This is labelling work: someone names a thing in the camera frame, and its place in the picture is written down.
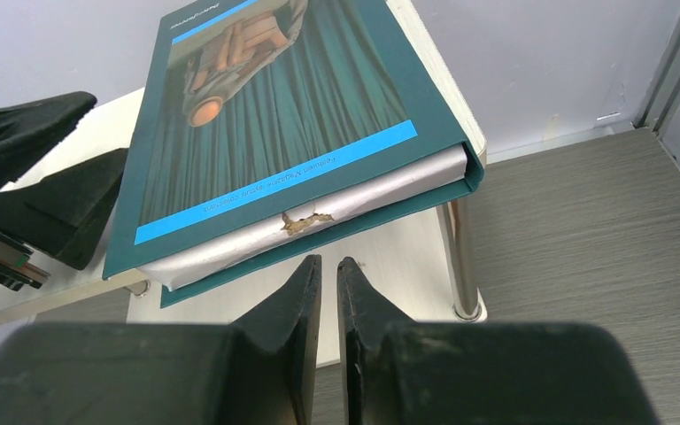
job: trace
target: teal curtain illustration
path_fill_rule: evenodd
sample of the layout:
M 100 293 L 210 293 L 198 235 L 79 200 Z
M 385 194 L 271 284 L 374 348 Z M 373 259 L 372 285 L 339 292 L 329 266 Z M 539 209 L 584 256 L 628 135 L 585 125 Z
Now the teal curtain illustration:
M 352 0 L 309 0 L 296 42 L 202 127 L 182 114 L 185 69 L 168 71 L 140 224 L 406 120 Z

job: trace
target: teal book cover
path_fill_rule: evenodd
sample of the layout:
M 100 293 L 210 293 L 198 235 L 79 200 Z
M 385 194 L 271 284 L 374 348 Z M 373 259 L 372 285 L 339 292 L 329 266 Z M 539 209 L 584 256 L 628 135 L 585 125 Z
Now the teal book cover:
M 384 0 L 200 0 L 161 20 L 104 277 L 456 144 L 462 181 L 167 292 L 163 305 L 464 196 L 483 175 Z

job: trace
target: hardcover book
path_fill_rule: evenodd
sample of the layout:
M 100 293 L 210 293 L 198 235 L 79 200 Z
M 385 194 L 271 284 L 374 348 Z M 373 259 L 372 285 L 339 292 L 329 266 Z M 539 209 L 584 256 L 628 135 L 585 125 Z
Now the hardcover book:
M 171 305 L 482 178 L 384 0 L 200 0 L 161 20 L 104 277 Z

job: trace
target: gray carpet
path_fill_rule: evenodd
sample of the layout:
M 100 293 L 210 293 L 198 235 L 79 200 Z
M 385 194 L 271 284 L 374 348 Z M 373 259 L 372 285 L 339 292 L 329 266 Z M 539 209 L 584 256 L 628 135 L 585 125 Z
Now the gray carpet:
M 659 416 L 680 423 L 680 173 L 653 135 L 489 165 L 472 211 L 490 319 L 609 329 Z M 128 295 L 107 297 L 108 320 L 122 321 Z M 109 309 L 91 301 L 38 317 L 103 320 Z M 344 423 L 339 366 L 320 369 L 315 387 L 314 423 Z

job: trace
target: table leg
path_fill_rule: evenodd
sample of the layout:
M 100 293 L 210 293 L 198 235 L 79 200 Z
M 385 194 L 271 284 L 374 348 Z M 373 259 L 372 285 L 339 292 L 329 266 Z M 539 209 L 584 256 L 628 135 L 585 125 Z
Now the table leg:
M 147 295 L 147 292 L 150 290 L 150 281 L 144 280 L 125 286 L 124 288 L 134 294 L 135 297 L 142 298 Z
M 487 312 L 475 280 L 469 197 L 437 207 L 450 268 L 454 312 L 463 321 L 485 321 Z

